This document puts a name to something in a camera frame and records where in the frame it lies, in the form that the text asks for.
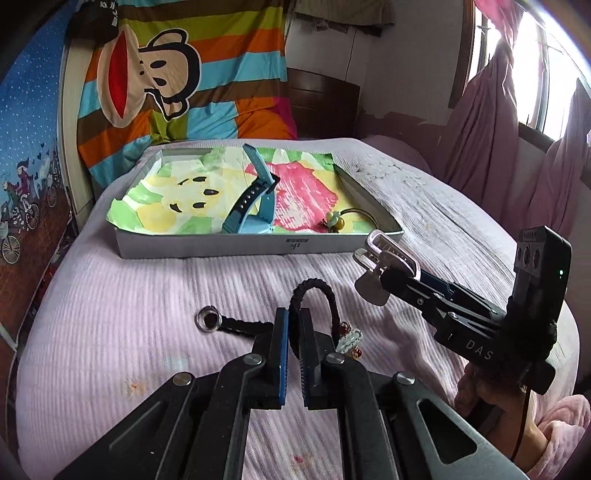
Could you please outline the person's right hand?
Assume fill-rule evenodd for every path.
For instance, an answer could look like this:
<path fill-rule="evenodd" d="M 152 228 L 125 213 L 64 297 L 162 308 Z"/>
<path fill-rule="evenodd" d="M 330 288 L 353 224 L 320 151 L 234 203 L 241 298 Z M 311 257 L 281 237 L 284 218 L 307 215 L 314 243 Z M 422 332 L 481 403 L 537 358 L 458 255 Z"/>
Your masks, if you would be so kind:
<path fill-rule="evenodd" d="M 497 381 L 468 363 L 458 382 L 455 410 L 466 418 L 479 400 L 502 411 L 486 438 L 521 470 L 529 471 L 548 445 L 548 439 L 534 421 L 531 399 L 519 386 Z"/>

